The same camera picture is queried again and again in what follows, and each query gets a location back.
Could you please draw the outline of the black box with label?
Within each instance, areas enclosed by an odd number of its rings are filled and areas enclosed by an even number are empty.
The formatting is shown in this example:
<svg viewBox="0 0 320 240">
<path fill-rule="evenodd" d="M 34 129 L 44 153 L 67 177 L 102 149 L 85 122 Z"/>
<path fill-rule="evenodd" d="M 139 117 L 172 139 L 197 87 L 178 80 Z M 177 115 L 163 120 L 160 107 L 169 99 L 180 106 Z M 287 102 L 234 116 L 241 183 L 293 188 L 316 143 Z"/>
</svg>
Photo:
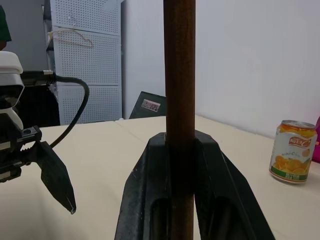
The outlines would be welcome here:
<svg viewBox="0 0 320 240">
<path fill-rule="evenodd" d="M 161 117 L 166 115 L 166 97 L 141 91 L 129 119 Z"/>
</svg>

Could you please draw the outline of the black chair back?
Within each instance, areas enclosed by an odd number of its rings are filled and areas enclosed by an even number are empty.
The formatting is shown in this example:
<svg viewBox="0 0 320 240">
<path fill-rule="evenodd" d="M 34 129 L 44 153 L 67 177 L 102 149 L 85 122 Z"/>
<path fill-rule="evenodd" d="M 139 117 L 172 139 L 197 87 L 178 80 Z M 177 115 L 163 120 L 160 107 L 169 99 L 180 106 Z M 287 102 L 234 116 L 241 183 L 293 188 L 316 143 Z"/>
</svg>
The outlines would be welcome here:
<svg viewBox="0 0 320 240">
<path fill-rule="evenodd" d="M 25 87 L 14 109 L 24 128 L 60 125 L 58 102 L 48 86 Z"/>
</svg>

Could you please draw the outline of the dark green garment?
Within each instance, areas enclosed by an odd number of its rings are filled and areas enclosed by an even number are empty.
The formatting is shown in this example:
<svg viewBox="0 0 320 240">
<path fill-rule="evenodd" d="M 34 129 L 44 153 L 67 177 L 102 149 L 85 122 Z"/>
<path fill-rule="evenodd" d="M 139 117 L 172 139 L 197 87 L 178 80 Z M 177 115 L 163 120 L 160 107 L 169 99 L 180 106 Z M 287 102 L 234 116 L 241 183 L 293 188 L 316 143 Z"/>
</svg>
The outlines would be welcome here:
<svg viewBox="0 0 320 240">
<path fill-rule="evenodd" d="M 12 38 L 6 20 L 6 14 L 2 5 L 0 5 L 0 51 L 2 51 L 7 46 L 7 43 L 11 41 Z"/>
</svg>

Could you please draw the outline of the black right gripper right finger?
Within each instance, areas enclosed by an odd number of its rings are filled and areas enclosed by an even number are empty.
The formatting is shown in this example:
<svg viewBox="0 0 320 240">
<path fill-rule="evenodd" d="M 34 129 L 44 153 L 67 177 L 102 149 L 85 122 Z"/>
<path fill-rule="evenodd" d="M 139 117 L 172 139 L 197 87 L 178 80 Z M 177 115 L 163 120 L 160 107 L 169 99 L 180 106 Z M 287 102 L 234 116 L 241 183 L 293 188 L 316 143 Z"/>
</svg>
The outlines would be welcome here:
<svg viewBox="0 0 320 240">
<path fill-rule="evenodd" d="M 195 135 L 195 207 L 201 240 L 275 240 L 244 175 L 206 133 Z"/>
</svg>

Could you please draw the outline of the pink object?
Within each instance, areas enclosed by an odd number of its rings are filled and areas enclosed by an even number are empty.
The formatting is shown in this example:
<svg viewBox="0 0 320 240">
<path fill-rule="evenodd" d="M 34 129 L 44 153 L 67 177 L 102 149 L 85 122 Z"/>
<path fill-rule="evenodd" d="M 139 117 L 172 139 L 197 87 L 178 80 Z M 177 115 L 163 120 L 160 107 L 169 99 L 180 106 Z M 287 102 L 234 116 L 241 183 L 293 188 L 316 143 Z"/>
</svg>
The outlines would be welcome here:
<svg viewBox="0 0 320 240">
<path fill-rule="evenodd" d="M 315 125 L 315 131 L 317 134 L 315 147 L 313 151 L 312 161 L 320 164 L 320 116 Z"/>
</svg>

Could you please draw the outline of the brown wooden pole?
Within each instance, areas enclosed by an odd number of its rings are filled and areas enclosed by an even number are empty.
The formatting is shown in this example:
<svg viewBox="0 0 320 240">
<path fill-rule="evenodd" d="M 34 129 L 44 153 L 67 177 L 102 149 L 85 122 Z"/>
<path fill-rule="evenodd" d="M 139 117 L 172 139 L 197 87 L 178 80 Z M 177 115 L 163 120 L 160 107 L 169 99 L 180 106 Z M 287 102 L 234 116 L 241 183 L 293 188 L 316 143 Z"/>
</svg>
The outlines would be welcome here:
<svg viewBox="0 0 320 240">
<path fill-rule="evenodd" d="M 163 0 L 171 240 L 194 236 L 196 0 Z"/>
</svg>

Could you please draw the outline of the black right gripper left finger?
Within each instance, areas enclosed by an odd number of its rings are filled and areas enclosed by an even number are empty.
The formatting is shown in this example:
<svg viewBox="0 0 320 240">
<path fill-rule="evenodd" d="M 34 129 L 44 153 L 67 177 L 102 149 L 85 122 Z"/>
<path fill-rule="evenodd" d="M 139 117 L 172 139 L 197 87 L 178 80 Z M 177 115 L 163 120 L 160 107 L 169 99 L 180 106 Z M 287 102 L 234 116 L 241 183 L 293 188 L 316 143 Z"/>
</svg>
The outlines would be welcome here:
<svg viewBox="0 0 320 240">
<path fill-rule="evenodd" d="M 171 240 L 172 188 L 165 133 L 151 137 L 123 190 L 114 240 Z"/>
</svg>

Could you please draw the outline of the white perforated metal cabinet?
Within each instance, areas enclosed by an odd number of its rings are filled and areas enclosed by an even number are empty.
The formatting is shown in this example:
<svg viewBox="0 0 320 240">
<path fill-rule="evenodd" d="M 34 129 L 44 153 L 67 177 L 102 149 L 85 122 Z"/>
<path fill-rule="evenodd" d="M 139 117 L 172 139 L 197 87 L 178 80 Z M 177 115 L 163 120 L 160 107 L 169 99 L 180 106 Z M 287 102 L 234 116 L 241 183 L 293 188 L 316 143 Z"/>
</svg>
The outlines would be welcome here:
<svg viewBox="0 0 320 240">
<path fill-rule="evenodd" d="M 123 0 L 45 0 L 48 66 L 89 87 L 79 123 L 122 117 L 121 4 Z"/>
</svg>

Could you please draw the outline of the orange juice can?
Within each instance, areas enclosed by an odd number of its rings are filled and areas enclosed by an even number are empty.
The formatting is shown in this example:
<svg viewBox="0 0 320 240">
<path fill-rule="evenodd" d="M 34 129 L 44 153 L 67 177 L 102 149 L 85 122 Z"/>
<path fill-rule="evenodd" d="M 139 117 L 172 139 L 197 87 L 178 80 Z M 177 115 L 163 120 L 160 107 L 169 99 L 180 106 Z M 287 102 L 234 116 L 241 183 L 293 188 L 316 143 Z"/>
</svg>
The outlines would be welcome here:
<svg viewBox="0 0 320 240">
<path fill-rule="evenodd" d="M 307 181 L 318 134 L 315 125 L 283 120 L 276 129 L 270 174 L 282 182 L 302 184 Z"/>
</svg>

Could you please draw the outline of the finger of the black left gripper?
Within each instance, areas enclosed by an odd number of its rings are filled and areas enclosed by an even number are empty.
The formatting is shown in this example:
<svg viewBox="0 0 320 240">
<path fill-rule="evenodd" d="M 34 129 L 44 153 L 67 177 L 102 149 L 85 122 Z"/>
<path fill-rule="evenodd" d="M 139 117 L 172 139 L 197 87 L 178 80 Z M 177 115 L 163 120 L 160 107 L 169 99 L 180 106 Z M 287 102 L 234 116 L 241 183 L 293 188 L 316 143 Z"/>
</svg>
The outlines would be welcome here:
<svg viewBox="0 0 320 240">
<path fill-rule="evenodd" d="M 35 142 L 30 150 L 30 160 L 40 167 L 40 178 L 43 184 L 53 198 L 73 215 L 77 210 L 77 205 L 65 164 L 45 141 Z"/>
</svg>

